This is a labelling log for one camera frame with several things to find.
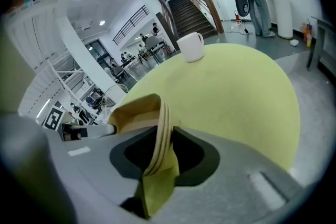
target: white column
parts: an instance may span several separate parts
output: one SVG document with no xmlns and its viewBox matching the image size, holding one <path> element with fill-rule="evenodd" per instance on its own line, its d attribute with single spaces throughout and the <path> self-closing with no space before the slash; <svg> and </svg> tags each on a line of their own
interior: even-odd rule
<svg viewBox="0 0 336 224">
<path fill-rule="evenodd" d="M 60 36 L 71 53 L 77 64 L 89 76 L 89 78 L 98 86 L 103 92 L 106 92 L 115 82 L 96 62 L 94 57 L 84 46 L 83 42 L 78 37 L 74 28 L 72 27 L 67 17 L 57 18 Z"/>
</svg>

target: window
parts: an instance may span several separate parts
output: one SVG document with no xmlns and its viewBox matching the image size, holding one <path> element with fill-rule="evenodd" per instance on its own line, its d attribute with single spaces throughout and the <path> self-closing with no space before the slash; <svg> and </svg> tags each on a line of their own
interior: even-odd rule
<svg viewBox="0 0 336 224">
<path fill-rule="evenodd" d="M 95 60 L 105 54 L 109 55 L 99 40 L 88 43 L 85 45 L 85 47 L 89 50 Z"/>
<path fill-rule="evenodd" d="M 98 39 L 86 44 L 85 47 L 103 69 L 109 67 L 111 61 L 117 65 L 116 61 L 110 56 Z"/>
</svg>

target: staircase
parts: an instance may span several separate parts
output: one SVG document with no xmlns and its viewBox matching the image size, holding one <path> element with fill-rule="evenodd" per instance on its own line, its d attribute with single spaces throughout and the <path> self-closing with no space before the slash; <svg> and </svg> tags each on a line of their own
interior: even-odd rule
<svg viewBox="0 0 336 224">
<path fill-rule="evenodd" d="M 179 38 L 192 32 L 200 33 L 204 38 L 217 35 L 216 29 L 190 0 L 170 0 L 168 3 Z"/>
</svg>

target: table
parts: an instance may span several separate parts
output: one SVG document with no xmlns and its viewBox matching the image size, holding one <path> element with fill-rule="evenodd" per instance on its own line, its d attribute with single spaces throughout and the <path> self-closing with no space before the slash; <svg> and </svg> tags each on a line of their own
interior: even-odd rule
<svg viewBox="0 0 336 224">
<path fill-rule="evenodd" d="M 278 36 L 285 39 L 293 37 L 292 12 L 289 0 L 273 0 L 277 15 Z"/>
<path fill-rule="evenodd" d="M 317 20 L 318 34 L 317 34 L 316 45 L 312 49 L 312 59 L 309 65 L 309 71 L 317 68 L 321 58 L 324 59 L 332 68 L 336 70 L 336 59 L 323 49 L 324 40 L 326 37 L 326 31 L 335 35 L 334 26 L 327 20 L 319 19 L 316 17 L 312 17 L 312 18 Z"/>
<path fill-rule="evenodd" d="M 299 106 L 283 70 L 262 52 L 236 44 L 204 47 L 187 63 L 176 55 L 143 77 L 122 104 L 150 93 L 169 105 L 175 126 L 247 144 L 284 169 L 296 154 Z"/>
</svg>

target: round table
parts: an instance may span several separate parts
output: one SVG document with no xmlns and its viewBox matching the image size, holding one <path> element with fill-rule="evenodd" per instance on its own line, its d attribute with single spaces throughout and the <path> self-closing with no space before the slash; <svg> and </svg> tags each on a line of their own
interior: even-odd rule
<svg viewBox="0 0 336 224">
<path fill-rule="evenodd" d="M 288 170 L 298 147 L 300 113 L 287 75 L 246 46 L 214 44 L 204 51 L 197 62 L 187 63 L 179 54 L 155 67 L 122 104 L 159 94 L 175 126 L 244 143 Z"/>
</svg>

